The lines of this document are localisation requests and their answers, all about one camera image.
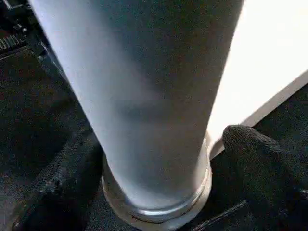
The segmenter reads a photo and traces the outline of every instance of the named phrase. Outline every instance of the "textured fabric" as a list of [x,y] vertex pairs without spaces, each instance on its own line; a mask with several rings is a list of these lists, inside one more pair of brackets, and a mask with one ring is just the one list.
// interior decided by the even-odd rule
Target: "textured fabric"
[[304,229],[307,156],[292,167],[295,171],[289,171],[286,165],[292,153],[274,139],[245,126],[227,127],[223,142],[259,223],[267,230]]

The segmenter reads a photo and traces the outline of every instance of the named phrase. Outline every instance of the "cylindrical tube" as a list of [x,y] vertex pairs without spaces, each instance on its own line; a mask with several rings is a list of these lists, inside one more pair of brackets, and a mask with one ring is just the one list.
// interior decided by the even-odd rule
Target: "cylindrical tube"
[[241,0],[30,2],[125,206],[155,223],[187,212]]

